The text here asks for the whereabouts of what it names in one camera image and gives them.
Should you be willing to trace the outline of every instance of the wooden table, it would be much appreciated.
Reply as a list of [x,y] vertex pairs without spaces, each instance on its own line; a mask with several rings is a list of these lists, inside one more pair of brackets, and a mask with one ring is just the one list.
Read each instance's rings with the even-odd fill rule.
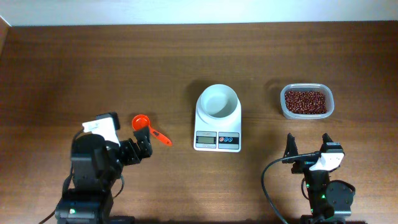
[[[73,135],[109,111],[119,114],[120,139],[132,137],[131,119],[143,113],[174,142],[152,139],[152,157],[124,168],[112,215],[277,220],[261,171],[283,156],[288,133],[299,153],[319,150],[328,133],[346,153],[331,179],[357,188],[350,220],[394,223],[397,72],[398,22],[13,27],[0,60],[0,223],[37,223],[55,208]],[[214,83],[241,101],[240,153],[193,149],[195,103]],[[279,94],[289,83],[327,85],[335,111],[285,119]],[[290,168],[272,167],[266,186],[285,217],[299,218],[310,208],[303,176]]]

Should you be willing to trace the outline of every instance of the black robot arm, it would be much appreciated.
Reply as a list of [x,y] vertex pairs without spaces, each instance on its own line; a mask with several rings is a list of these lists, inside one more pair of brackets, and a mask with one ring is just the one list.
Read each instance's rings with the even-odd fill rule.
[[[65,180],[62,198],[55,209],[58,224],[113,223],[109,219],[113,206],[111,187],[121,178],[124,166],[138,164],[152,155],[148,128],[134,132],[137,142],[132,139],[119,142],[117,114],[102,114],[96,118],[83,123],[85,132],[92,133],[72,143],[73,174]],[[74,189],[68,189],[71,177]]]
[[329,135],[322,136],[321,149],[312,156],[298,157],[294,137],[289,133],[283,163],[294,163],[292,174],[304,174],[312,215],[303,215],[301,224],[345,223],[351,215],[355,188],[342,180],[330,181],[329,173],[340,166],[343,148]]

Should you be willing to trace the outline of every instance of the measuring spoon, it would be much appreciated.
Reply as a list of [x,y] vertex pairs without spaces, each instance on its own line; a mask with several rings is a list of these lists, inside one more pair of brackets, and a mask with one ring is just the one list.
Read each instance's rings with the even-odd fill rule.
[[146,115],[143,114],[139,114],[137,116],[135,116],[132,121],[131,121],[131,126],[135,131],[138,131],[144,127],[148,127],[150,133],[157,138],[159,141],[161,141],[162,143],[164,143],[167,146],[172,146],[172,142],[169,138],[167,138],[166,136],[164,136],[162,133],[156,131],[155,129],[153,129],[150,126],[150,120]]

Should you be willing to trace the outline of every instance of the white kitchen scale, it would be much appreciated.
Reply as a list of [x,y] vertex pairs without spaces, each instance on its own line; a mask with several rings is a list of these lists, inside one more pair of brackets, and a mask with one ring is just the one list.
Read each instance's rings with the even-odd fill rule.
[[193,148],[198,151],[241,150],[242,107],[229,86],[209,86],[197,101]]

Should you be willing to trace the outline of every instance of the red beans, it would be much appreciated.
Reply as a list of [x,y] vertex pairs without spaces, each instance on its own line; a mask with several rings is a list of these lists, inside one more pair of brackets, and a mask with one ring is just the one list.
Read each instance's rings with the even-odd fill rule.
[[325,96],[318,91],[287,91],[286,107],[297,114],[324,114],[327,112]]

